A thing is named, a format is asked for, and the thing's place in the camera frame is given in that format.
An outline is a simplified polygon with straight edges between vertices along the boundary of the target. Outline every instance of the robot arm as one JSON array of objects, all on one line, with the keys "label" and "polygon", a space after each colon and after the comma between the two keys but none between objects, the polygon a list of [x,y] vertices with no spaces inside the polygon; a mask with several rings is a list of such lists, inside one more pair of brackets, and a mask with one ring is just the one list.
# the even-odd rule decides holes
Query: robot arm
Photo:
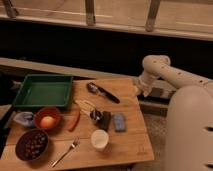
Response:
[{"label": "robot arm", "polygon": [[143,91],[145,97],[151,92],[153,82],[160,77],[177,89],[187,85],[206,86],[212,81],[211,79],[171,67],[168,56],[146,56],[142,65],[144,71],[139,76],[139,89]]},{"label": "robot arm", "polygon": [[177,88],[167,112],[165,170],[212,170],[212,80],[171,67],[167,56],[147,56],[143,67],[139,88],[144,96],[159,77]]}]

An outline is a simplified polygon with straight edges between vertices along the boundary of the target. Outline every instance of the blue sponge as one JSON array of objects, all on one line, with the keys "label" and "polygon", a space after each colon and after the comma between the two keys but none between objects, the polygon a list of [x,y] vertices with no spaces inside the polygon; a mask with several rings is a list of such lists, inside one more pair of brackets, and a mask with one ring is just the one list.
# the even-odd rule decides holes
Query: blue sponge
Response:
[{"label": "blue sponge", "polygon": [[116,113],[113,115],[113,122],[115,127],[115,132],[125,132],[125,117],[122,113]]}]

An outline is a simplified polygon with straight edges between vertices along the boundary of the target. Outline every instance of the handle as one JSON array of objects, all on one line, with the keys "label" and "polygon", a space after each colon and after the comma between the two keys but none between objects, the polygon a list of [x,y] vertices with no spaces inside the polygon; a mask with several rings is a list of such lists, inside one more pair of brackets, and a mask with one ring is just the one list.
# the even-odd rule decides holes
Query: handle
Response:
[{"label": "handle", "polygon": [[54,161],[54,163],[52,164],[52,167],[55,167],[56,164],[57,164],[58,162],[60,162],[60,161],[64,158],[64,156],[67,155],[67,153],[68,153],[70,150],[71,150],[71,149],[68,149],[59,159],[57,159],[56,161]]}]

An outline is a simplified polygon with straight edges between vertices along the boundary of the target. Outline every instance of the small bowl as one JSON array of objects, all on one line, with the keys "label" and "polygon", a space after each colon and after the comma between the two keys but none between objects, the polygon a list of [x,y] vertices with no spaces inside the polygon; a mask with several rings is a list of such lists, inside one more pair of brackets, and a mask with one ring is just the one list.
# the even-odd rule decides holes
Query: small bowl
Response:
[{"label": "small bowl", "polygon": [[41,129],[33,129],[24,133],[16,144],[16,156],[23,161],[39,158],[49,144],[48,135]]},{"label": "small bowl", "polygon": [[34,117],[35,126],[43,130],[55,128],[61,120],[61,112],[56,107],[44,107]]},{"label": "small bowl", "polygon": [[106,131],[98,129],[92,133],[91,144],[97,151],[103,151],[109,143],[109,135]]}]

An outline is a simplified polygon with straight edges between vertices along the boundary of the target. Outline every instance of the brown bowl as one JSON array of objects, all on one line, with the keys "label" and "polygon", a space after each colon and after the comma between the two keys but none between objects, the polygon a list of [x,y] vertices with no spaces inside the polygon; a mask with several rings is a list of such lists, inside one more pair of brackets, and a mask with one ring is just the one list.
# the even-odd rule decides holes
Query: brown bowl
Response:
[{"label": "brown bowl", "polygon": [[56,107],[44,107],[34,117],[35,126],[43,130],[55,128],[61,120],[61,112]]},{"label": "brown bowl", "polygon": [[16,144],[16,156],[23,161],[39,158],[47,149],[48,135],[40,129],[33,129],[24,133]]}]

